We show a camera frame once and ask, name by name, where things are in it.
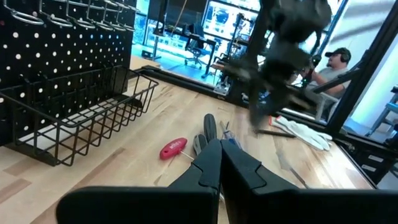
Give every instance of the black metal post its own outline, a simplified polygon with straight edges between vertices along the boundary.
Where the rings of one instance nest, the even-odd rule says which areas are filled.
[[[340,7],[338,8],[336,15],[333,17],[333,20],[330,23],[330,26],[329,26],[329,29],[328,29],[328,33],[327,33],[325,39],[323,40],[323,42],[322,42],[322,44],[321,44],[321,46],[319,48],[318,54],[322,54],[322,52],[326,48],[326,45],[328,45],[329,40],[330,40],[330,36],[333,33],[333,31],[335,30],[337,22],[340,20],[340,17],[343,14],[343,11],[344,11],[345,7],[347,6],[347,3],[348,3],[348,0],[343,0],[341,2]]]

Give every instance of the metal hook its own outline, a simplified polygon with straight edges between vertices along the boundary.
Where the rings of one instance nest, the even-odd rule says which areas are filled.
[[[121,9],[121,7],[119,6],[120,3],[114,2],[114,1],[111,1],[111,0],[103,0],[103,1],[105,2],[105,12],[104,12],[104,16],[103,16],[103,22],[106,23],[107,25],[111,26],[113,29],[116,29],[118,31],[126,31],[126,29],[121,24],[118,23],[119,14],[120,14],[120,12],[123,12],[123,8]],[[109,22],[109,21],[107,21],[105,19],[106,11],[108,10],[108,4],[111,5],[111,6],[118,7],[118,14],[116,16],[116,24],[113,24],[112,22]]]
[[[106,11],[108,10],[108,3],[105,3],[105,8],[103,8],[103,7],[101,8],[101,9],[104,9],[104,16],[103,16],[103,19],[101,22],[95,21],[94,19],[90,19],[90,8],[93,8],[93,6],[91,6],[91,0],[88,0],[87,17],[86,18],[89,21],[91,21],[92,23],[94,23],[96,26],[98,26],[104,30],[107,30],[107,31],[112,31],[113,27],[104,23]]]
[[[47,16],[47,19],[54,23],[55,25],[61,26],[61,27],[73,27],[73,24],[65,19],[61,19],[58,17],[55,17],[54,15],[49,15],[45,12],[43,12],[43,0],[39,1],[39,12],[45,16]]]
[[[6,9],[10,10],[11,15],[21,21],[21,22],[25,22],[27,24],[32,24],[32,25],[37,25],[37,26],[41,26],[44,24],[44,21],[38,17],[23,13],[23,12],[19,12],[15,9],[11,9],[10,7],[8,7],[7,5],[7,0],[3,0],[3,5]]]
[[[125,4],[125,3],[124,3],[124,0],[123,0],[122,3],[116,2],[116,4],[119,6],[119,8],[121,8],[121,12],[123,12],[123,9],[133,10],[133,11],[135,11],[135,12],[139,12],[139,10],[136,9],[135,7]],[[121,22],[119,22],[119,13],[118,13],[118,15],[116,16],[116,23],[118,23],[119,26],[122,26],[123,28],[125,28],[125,29],[128,30],[128,31],[131,31],[131,32],[134,32],[134,31],[135,31],[135,28],[133,28],[132,26],[129,26],[129,25],[127,25],[127,24],[122,24]]]
[[[67,4],[66,16],[67,16],[68,18],[72,19],[76,24],[78,24],[79,26],[81,26],[81,27],[83,27],[83,28],[95,29],[95,26],[94,26],[92,23],[90,23],[90,22],[88,22],[88,21],[84,21],[83,19],[76,19],[76,18],[74,18],[74,17],[72,17],[72,16],[69,16],[69,4],[70,4],[70,1],[69,1],[69,0],[66,0],[66,4]],[[83,4],[83,3],[79,3],[79,2],[76,2],[76,4],[77,4],[77,5],[80,4],[80,6],[83,6],[83,7],[88,6],[87,4]]]

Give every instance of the black wire basket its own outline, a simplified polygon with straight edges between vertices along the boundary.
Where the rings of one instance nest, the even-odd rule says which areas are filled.
[[[12,127],[7,147],[51,166],[72,166],[77,154],[87,155],[146,113],[159,84],[122,66],[21,78],[23,85],[0,91]]]

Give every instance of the desk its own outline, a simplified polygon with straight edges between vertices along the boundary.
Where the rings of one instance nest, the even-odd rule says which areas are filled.
[[[206,66],[206,72],[205,72],[205,74],[209,73],[209,69],[210,69],[210,65],[211,65],[211,60],[212,60],[212,58],[213,58],[213,56],[214,56],[214,51],[216,50],[216,44],[217,44],[217,42],[215,42],[214,40],[202,38],[202,37],[199,37],[199,36],[193,35],[193,34],[189,34],[189,35],[188,35],[188,34],[185,34],[185,33],[181,32],[181,31],[179,31],[179,30],[173,31],[172,29],[166,29],[165,31],[166,31],[166,32],[173,33],[173,34],[176,34],[176,35],[179,35],[179,36],[181,36],[181,37],[190,38],[190,39],[192,39],[192,40],[203,41],[205,44],[210,45],[210,46],[211,46],[211,53],[210,53],[209,62],[207,63],[207,66]]]
[[[88,185],[168,186],[188,169],[191,160],[177,155],[162,161],[159,151],[170,140],[185,137],[188,144],[184,151],[194,156],[192,139],[203,131],[207,113],[212,113],[217,123],[230,121],[231,130],[246,152],[299,187],[303,185],[285,168],[285,162],[311,188],[371,189],[336,144],[330,152],[320,152],[298,139],[268,135],[256,138],[250,132],[246,109],[160,82],[148,113],[104,140],[100,147],[90,148],[87,156],[78,156],[72,167],[50,167],[0,147],[0,222],[55,224],[59,198]],[[223,203],[218,220],[228,223]]]

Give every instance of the black pegboard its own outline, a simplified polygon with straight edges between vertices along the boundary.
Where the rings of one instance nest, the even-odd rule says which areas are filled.
[[[38,13],[38,0],[8,0],[9,7],[26,14]],[[136,5],[133,0],[126,4]],[[103,1],[93,1],[104,7]],[[70,6],[69,14],[86,17],[85,7]],[[65,3],[43,0],[43,11],[65,19]],[[116,12],[108,12],[106,19],[116,20]],[[90,17],[101,21],[102,10],[91,9]],[[100,68],[101,64],[129,65],[132,32],[106,31],[102,28],[86,29],[72,22],[73,27],[60,27],[39,14],[45,24],[35,26],[18,21],[9,10],[0,6],[0,88],[20,84],[17,76],[35,77],[41,72],[49,78],[68,75],[82,70]],[[119,20],[134,24],[134,11],[123,10]]]
[[[88,1],[76,0],[75,2],[87,4]],[[7,5],[9,8],[19,12],[37,15],[44,21],[42,26],[18,21],[12,17],[10,10],[0,5],[0,90],[20,86],[19,88],[14,88],[15,93],[12,94],[15,96],[25,95],[23,100],[26,103],[36,105],[46,100],[41,99],[38,93],[45,93],[42,95],[48,95],[51,98],[67,94],[71,95],[69,93],[70,90],[68,90],[71,87],[67,85],[68,76],[72,77],[77,73],[103,69],[109,66],[122,65],[129,67],[133,37],[131,31],[109,31],[98,26],[95,29],[81,27],[73,19],[67,19],[65,1],[43,0],[42,10],[45,13],[67,19],[73,24],[72,27],[61,27],[51,23],[45,15],[39,13],[39,2],[39,0],[8,0]],[[136,6],[136,0],[117,0],[117,2]],[[92,5],[105,7],[106,3],[102,0],[92,0]],[[108,5],[108,9],[114,11],[106,13],[106,20],[116,22],[117,10],[120,11],[121,8]],[[74,18],[86,20],[86,11],[87,7],[70,5],[68,13]],[[95,21],[101,21],[103,12],[104,10],[90,9],[90,18]],[[133,10],[123,9],[119,13],[118,21],[132,26],[134,18],[135,12]],[[59,79],[61,85],[57,89],[54,88],[56,84],[53,83],[50,86],[44,85],[41,83],[43,77],[50,80],[62,77]],[[25,85],[27,82],[38,83],[35,85],[37,89],[27,90],[27,85]],[[126,87],[124,86],[119,88],[118,91],[122,92],[125,89]],[[33,92],[37,93],[36,101],[30,102]],[[100,99],[92,103],[106,100],[109,97],[111,95],[101,95]],[[83,109],[79,108],[79,105],[84,105],[85,107],[90,105],[87,97],[76,97],[76,100],[70,100],[68,103],[70,108],[74,108],[72,112]],[[12,116],[7,106],[7,102],[4,99],[0,99],[0,123],[4,127],[0,133],[0,145],[9,141],[9,136],[6,134],[10,133],[9,130],[12,128],[7,125],[7,121]],[[66,112],[63,115],[66,116],[72,112]],[[24,119],[21,118],[18,127],[21,127],[22,130],[19,131],[24,133],[31,131],[30,129],[23,130],[26,126],[32,126],[32,120],[29,116]]]

